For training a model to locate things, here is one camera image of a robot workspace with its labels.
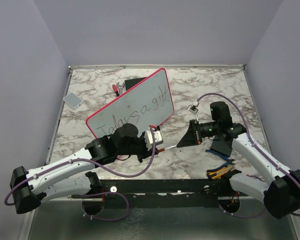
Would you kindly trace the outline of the whiteboard marker pen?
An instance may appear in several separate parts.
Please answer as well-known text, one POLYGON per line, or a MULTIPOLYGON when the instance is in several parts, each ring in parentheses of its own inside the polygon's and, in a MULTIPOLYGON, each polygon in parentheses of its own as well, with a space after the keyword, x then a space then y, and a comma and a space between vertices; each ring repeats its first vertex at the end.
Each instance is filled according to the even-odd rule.
POLYGON ((176 147, 177 147, 176 145, 172 145, 172 146, 169 146, 169 147, 162 148, 162 150, 166 151, 166 150, 174 149, 176 147))

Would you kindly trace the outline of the pink framed whiteboard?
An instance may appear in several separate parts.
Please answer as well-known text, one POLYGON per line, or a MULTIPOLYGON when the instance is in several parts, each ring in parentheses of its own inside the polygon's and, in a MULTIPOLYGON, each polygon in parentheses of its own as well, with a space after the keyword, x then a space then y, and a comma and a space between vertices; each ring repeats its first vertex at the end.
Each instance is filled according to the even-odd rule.
POLYGON ((96 138, 113 134, 124 124, 142 133, 159 126, 175 112, 168 74, 160 68, 95 113, 85 123, 96 138))

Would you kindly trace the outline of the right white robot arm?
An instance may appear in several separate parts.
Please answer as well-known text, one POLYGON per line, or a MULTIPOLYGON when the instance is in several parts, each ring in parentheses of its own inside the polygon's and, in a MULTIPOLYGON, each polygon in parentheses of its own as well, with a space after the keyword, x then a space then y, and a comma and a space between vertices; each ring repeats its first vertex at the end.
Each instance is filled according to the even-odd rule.
POLYGON ((259 145, 240 123, 233 123, 228 105, 223 101, 210 104, 211 122, 199 123, 193 119, 185 135, 176 145, 185 148, 200 145, 204 138, 214 137, 211 149, 229 157, 232 151, 241 154, 263 177, 261 182, 239 170, 227 172, 221 178, 219 189, 230 196, 241 192, 264 204, 275 218, 300 209, 300 170, 290 170, 259 145))

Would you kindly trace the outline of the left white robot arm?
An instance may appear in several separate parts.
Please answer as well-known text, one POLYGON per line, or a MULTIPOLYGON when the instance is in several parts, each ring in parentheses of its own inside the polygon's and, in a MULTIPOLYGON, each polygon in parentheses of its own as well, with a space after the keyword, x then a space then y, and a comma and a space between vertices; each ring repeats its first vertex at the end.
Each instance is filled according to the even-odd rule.
POLYGON ((6 206, 13 206, 17 214, 25 214, 51 199, 87 195, 96 197, 102 187, 96 173, 91 170, 102 168, 116 176, 128 178, 106 167, 119 156, 137 156, 141 161, 153 159, 158 154, 157 144, 162 141, 159 126, 150 125, 139 134, 138 128, 125 123, 114 133, 94 139, 71 156, 41 167, 26 169, 23 166, 13 170, 10 192, 4 200, 6 206))

